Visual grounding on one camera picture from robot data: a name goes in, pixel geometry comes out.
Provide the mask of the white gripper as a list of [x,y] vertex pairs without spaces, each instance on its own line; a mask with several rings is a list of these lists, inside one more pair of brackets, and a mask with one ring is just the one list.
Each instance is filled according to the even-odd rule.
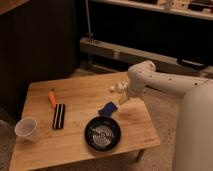
[[144,87],[145,87],[145,83],[142,79],[130,78],[127,89],[126,89],[127,95],[126,94],[121,95],[119,99],[119,104],[122,105],[126,103],[129,100],[129,98],[139,97],[140,94],[143,92]]

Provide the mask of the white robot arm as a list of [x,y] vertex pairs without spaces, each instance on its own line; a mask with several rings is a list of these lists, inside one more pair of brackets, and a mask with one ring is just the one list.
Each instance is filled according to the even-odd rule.
[[120,104],[145,86],[182,98],[172,171],[213,171],[213,79],[160,73],[150,60],[129,67],[127,76]]

